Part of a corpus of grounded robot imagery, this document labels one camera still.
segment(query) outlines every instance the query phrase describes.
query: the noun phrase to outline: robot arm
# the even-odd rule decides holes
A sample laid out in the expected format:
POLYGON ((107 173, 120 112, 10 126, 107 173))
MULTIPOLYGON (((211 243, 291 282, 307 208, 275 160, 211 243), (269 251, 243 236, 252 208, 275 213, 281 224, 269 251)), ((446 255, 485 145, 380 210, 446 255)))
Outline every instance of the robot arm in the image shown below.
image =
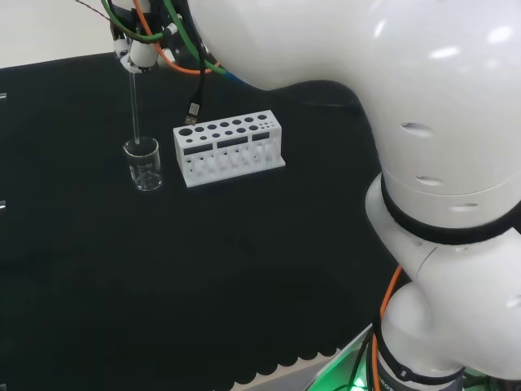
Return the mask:
POLYGON ((367 212, 414 281, 383 320, 395 359, 431 378, 469 366, 521 379, 521 3, 189 3, 246 83, 330 80, 360 99, 385 185, 371 187, 367 212))
MULTIPOLYGON (((139 4, 143 12, 151 20, 151 4, 149 0, 139 0, 139 4)), ((144 31, 136 14, 133 0, 111 0, 110 5, 112 12, 125 27, 137 32, 144 31)), ((154 45, 129 40, 115 25, 111 26, 111 31, 116 57, 127 71, 143 73, 155 65, 159 55, 154 45)))

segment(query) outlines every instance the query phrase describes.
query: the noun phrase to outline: black table surface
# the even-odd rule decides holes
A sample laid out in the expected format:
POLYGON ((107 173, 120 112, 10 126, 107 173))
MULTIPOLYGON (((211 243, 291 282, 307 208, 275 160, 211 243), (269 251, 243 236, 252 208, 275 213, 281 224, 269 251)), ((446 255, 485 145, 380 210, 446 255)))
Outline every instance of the black table surface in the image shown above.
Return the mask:
POLYGON ((331 355, 369 324, 396 263, 366 219, 379 166, 363 113, 297 102, 350 99, 329 86, 268 93, 212 75, 202 121, 273 110, 287 167, 186 189, 172 128, 197 82, 138 78, 164 170, 142 193, 122 151, 128 76, 112 55, 0 70, 10 391, 227 390, 331 355))

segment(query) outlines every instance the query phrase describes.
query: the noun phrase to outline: cable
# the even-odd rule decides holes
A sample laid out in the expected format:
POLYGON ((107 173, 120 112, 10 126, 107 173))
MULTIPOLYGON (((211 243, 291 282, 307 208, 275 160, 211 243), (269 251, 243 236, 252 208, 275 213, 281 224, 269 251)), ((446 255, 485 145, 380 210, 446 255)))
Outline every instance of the cable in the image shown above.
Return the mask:
POLYGON ((487 376, 485 386, 487 387, 488 391, 497 391, 497 382, 491 376, 487 376))
MULTIPOLYGON (((385 309, 387 308, 387 304, 389 304, 389 300, 391 300, 392 293, 394 292, 394 288, 396 283, 398 282, 398 278, 401 274, 401 266, 398 266, 392 276, 391 282, 387 287, 387 291, 385 292, 385 297, 383 298, 382 305, 380 306, 380 318, 383 318, 383 314, 385 314, 385 309)), ((376 340, 376 336, 373 334, 373 349, 371 352, 371 365, 373 367, 373 386, 374 391, 380 391, 380 381, 378 375, 378 341, 376 340)))
MULTIPOLYGON (((138 12, 138 17, 139 17, 139 20, 141 21, 141 24, 143 25, 143 28, 145 29, 147 34, 149 36, 151 36, 152 30, 150 28, 150 25, 147 22, 147 18, 145 17, 145 14, 143 14, 143 10, 142 10, 141 5, 139 4, 138 0, 134 0, 134 6, 136 8, 136 11, 138 12)), ((157 50, 159 55, 163 58, 164 62, 170 66, 170 68, 173 68, 176 71, 179 71, 179 72, 182 72, 182 73, 185 73, 188 75, 199 75, 200 74, 199 70, 186 69, 186 68, 180 67, 179 65, 173 63, 172 61, 170 61, 170 59, 167 57, 167 55, 161 50, 161 46, 159 43, 155 43, 154 45, 155 45, 155 49, 157 50)))
POLYGON ((371 349, 373 348, 373 339, 371 338, 367 345, 366 354, 366 384, 369 391, 373 391, 373 377, 371 376, 371 349))
MULTIPOLYGON (((195 48, 195 45, 192 43, 190 38, 188 37, 188 34, 186 33, 185 28, 183 27, 181 21, 179 20, 179 17, 177 16, 177 11, 173 7, 171 0, 163 0, 164 6, 166 7, 167 11, 170 14, 170 17, 172 18, 172 21, 177 27, 177 30, 179 31, 179 34, 181 35, 182 40, 185 42, 186 47, 188 48, 188 51, 197 59, 199 60, 199 53, 197 49, 195 48)), ((214 64, 208 62, 207 60, 204 61, 206 66, 213 70, 215 73, 218 73, 220 75, 226 75, 226 70, 223 68, 218 68, 214 64)))
POLYGON ((153 34, 151 36, 146 36, 146 35, 137 34, 134 31, 130 31, 117 19, 116 15, 114 15, 110 6, 107 3, 107 0, 101 0, 101 3, 103 4, 103 8, 105 8, 105 11, 108 13, 109 18, 111 18, 111 22, 113 24, 115 24, 117 26, 117 28, 119 28, 123 33, 127 34, 132 39, 135 39, 138 42, 146 43, 146 44, 158 42, 161 39, 163 39, 162 33, 157 33, 157 34, 153 34))
POLYGON ((75 0, 77 3, 89 8, 90 10, 96 12, 97 14, 101 15, 103 18, 105 18, 106 20, 108 20, 109 22, 112 22, 110 19, 108 19, 104 14, 102 14, 100 11, 98 11, 97 9, 95 9, 94 7, 91 7, 89 4, 85 3, 85 2, 82 2, 81 0, 75 0))
MULTIPOLYGON (((337 388, 334 389, 333 391, 340 391, 341 389, 346 389, 347 387, 348 387, 347 384, 340 385, 339 387, 337 387, 337 388)), ((367 390, 367 387, 358 387, 357 385, 356 385, 355 387, 358 388, 358 389, 367 390)))
POLYGON ((197 52, 199 54, 199 71, 201 73, 199 79, 199 85, 197 86, 197 90, 192 95, 190 99, 190 104, 188 106, 188 110, 186 110, 186 118, 185 124, 187 125, 195 125, 199 120, 199 114, 201 108, 203 106, 203 92, 204 92, 204 80, 206 79, 206 66, 204 65, 205 59, 203 55, 203 42, 201 38, 194 34, 197 41, 197 52))
POLYGON ((360 350, 358 350, 357 358, 355 359, 355 363, 351 371, 351 378, 349 379, 348 390, 351 390, 355 385, 355 378, 357 377, 358 367, 360 366, 361 358, 363 357, 364 352, 366 351, 367 345, 369 344, 372 336, 373 332, 369 331, 367 333, 366 338, 361 343, 360 350))

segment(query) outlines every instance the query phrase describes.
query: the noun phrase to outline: black cable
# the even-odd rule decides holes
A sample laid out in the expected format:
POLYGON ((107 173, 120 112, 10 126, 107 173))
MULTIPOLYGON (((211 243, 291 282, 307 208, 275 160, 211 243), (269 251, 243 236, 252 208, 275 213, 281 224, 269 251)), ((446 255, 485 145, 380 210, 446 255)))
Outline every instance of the black cable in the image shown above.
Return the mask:
POLYGON ((281 99, 287 103, 302 104, 304 106, 310 106, 313 108, 334 108, 334 109, 349 110, 349 111, 353 111, 353 112, 362 112, 360 102, 358 102, 357 100, 351 100, 351 101, 345 102, 345 103, 314 103, 314 102, 303 102, 300 100, 289 98, 282 92, 275 92, 273 96, 275 98, 281 99))
POLYGON ((485 380, 485 385, 488 391, 497 391, 496 382, 491 376, 487 376, 485 380))
POLYGON ((373 363, 371 362, 371 352, 373 351, 373 338, 370 338, 369 344, 367 345, 366 354, 366 384, 369 391, 373 391, 373 363))
POLYGON ((354 367, 351 371, 351 378, 349 379, 349 383, 347 385, 349 390, 352 389, 352 387, 355 385, 355 378, 357 377, 358 367, 360 366, 361 358, 364 356, 364 352, 366 351, 367 345, 369 345, 372 336, 373 333, 368 332, 366 338, 361 343, 360 350, 358 350, 357 358, 355 359, 354 367))
POLYGON ((204 81, 206 80, 206 63, 204 62, 204 52, 206 50, 204 49, 203 41, 200 35, 197 33, 197 29, 195 28, 194 21, 191 18, 188 6, 185 6, 184 2, 180 2, 179 9, 181 10, 184 25, 186 26, 186 33, 191 36, 190 39, 195 42, 197 54, 199 55, 199 85, 197 86, 195 93, 192 95, 185 120, 187 125, 195 125, 198 121, 199 112, 203 106, 204 81))

